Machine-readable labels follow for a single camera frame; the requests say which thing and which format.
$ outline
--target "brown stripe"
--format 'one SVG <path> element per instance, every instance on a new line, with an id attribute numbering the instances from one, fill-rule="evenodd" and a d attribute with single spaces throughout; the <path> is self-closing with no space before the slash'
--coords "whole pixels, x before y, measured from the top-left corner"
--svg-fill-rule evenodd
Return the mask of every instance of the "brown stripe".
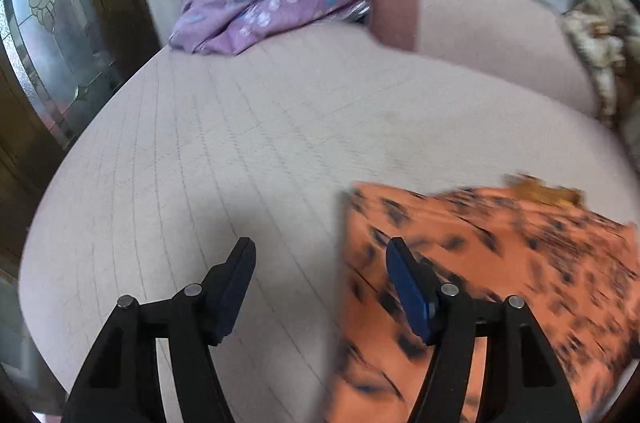
<path id="1" fill-rule="evenodd" d="M 416 50 L 418 0 L 371 0 L 369 29 L 384 45 Z"/>

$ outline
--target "orange fabric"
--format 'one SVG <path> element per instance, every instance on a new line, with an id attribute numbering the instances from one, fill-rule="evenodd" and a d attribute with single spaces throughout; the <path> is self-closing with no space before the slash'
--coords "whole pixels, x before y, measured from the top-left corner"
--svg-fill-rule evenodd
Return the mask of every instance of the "orange fabric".
<path id="1" fill-rule="evenodd" d="M 510 189 L 437 197 L 359 183 L 347 213 L 340 364 L 329 423 L 401 423 L 431 349 L 411 332 L 385 266 L 390 237 L 475 297 L 523 297 L 569 379 L 580 412 L 607 395 L 637 338 L 634 226 L 576 206 L 519 200 Z M 463 419 L 475 419 L 486 342 L 477 339 Z"/>

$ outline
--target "orange patterned cloth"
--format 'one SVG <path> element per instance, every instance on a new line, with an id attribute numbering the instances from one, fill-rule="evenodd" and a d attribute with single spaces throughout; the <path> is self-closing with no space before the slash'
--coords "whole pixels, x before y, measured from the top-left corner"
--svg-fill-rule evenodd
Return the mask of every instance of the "orange patterned cloth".
<path id="1" fill-rule="evenodd" d="M 388 281 L 386 243 L 402 237 L 417 260 L 474 297 L 523 297 L 550 340 L 581 414 L 605 397 L 638 337 L 634 226 L 576 206 L 466 188 L 426 197 L 359 183 L 346 223 L 342 345 L 328 423 L 407 421 L 431 359 Z M 486 341 L 476 340 L 463 421 L 473 421 Z"/>

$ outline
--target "metal screw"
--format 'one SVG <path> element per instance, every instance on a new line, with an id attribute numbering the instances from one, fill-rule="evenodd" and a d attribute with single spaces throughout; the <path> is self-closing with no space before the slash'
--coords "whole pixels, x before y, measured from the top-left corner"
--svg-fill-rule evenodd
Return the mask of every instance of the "metal screw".
<path id="1" fill-rule="evenodd" d="M 509 297 L 509 305 L 512 308 L 522 309 L 524 307 L 524 300 L 517 295 L 511 295 Z"/>
<path id="2" fill-rule="evenodd" d="M 202 293 L 202 286 L 200 284 L 189 284 L 184 289 L 184 294 L 188 297 L 197 297 L 200 293 Z"/>
<path id="3" fill-rule="evenodd" d="M 456 286 L 455 284 L 452 284 L 451 282 L 447 282 L 446 284 L 443 284 L 440 287 L 440 291 L 442 291 L 444 295 L 447 295 L 447 297 L 454 297 L 458 293 L 460 293 L 458 286 Z"/>
<path id="4" fill-rule="evenodd" d="M 135 298 L 133 298 L 131 295 L 123 295 L 118 299 L 117 305 L 121 309 L 127 309 L 130 305 L 133 304 L 134 300 Z"/>

